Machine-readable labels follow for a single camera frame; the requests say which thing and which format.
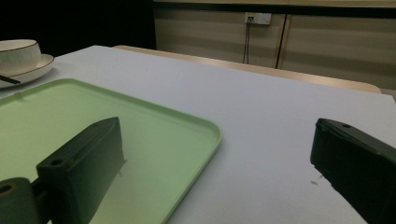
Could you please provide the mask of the light green plastic tray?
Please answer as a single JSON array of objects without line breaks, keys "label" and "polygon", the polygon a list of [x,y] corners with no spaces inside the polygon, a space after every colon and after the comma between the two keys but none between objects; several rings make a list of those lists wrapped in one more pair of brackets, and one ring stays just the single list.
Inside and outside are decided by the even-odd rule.
[{"label": "light green plastic tray", "polygon": [[205,119],[74,79],[0,99],[0,180],[36,165],[90,124],[117,117],[125,164],[90,224],[164,224],[216,152]]}]

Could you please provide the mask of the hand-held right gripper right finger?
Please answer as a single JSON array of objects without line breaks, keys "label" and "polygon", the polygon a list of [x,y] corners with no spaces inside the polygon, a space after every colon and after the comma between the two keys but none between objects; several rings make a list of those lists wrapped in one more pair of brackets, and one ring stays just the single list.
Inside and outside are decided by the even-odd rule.
[{"label": "hand-held right gripper right finger", "polygon": [[396,148],[319,119],[310,161],[368,224],[396,224]]}]

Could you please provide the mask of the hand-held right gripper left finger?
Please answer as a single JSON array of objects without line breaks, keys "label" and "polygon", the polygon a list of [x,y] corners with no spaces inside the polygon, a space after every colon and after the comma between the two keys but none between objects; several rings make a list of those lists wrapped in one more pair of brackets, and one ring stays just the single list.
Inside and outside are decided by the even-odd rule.
[{"label": "hand-held right gripper left finger", "polygon": [[124,163],[117,117],[96,121],[40,162],[52,224],[89,224]]}]

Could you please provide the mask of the white plate with dark rim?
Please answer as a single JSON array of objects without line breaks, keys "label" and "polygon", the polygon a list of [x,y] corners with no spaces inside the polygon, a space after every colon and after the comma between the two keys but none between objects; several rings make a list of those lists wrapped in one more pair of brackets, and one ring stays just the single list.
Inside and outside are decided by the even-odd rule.
[{"label": "white plate with dark rim", "polygon": [[42,54],[40,62],[36,67],[28,72],[12,76],[11,79],[18,80],[19,85],[27,84],[38,78],[43,77],[52,68],[54,62],[54,57],[49,54]]}]

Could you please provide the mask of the black chopstick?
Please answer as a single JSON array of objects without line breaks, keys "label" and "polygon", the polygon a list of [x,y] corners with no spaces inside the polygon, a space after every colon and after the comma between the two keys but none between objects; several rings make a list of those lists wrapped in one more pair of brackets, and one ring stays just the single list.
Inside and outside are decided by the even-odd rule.
[{"label": "black chopstick", "polygon": [[0,80],[5,81],[7,83],[14,84],[14,85],[21,84],[21,82],[16,80],[16,79],[13,79],[13,78],[10,78],[10,77],[4,77],[4,76],[1,76],[1,75],[0,75]]}]

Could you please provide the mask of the white table cover sheet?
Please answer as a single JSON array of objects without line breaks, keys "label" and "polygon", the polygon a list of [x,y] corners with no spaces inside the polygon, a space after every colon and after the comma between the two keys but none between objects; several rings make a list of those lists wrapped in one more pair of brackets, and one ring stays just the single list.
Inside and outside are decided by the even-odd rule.
[{"label": "white table cover sheet", "polygon": [[93,46],[26,86],[74,79],[216,124],[216,152],[164,224],[365,224],[310,162],[316,122],[334,119],[396,147],[396,102],[219,66]]}]

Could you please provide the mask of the white wall socket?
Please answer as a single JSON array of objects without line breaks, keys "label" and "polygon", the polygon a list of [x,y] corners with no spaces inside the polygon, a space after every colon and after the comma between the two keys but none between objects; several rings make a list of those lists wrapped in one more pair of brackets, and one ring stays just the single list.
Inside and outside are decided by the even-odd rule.
[{"label": "white wall socket", "polygon": [[271,22],[271,13],[246,12],[245,22],[251,24],[268,25]]}]

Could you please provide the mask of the white ribbed bowl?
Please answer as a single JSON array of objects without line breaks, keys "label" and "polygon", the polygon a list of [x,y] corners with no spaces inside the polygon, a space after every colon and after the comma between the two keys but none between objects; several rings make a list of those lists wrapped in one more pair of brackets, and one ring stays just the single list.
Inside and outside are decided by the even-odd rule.
[{"label": "white ribbed bowl", "polygon": [[0,40],[0,75],[11,77],[25,73],[39,63],[41,50],[33,39]]}]

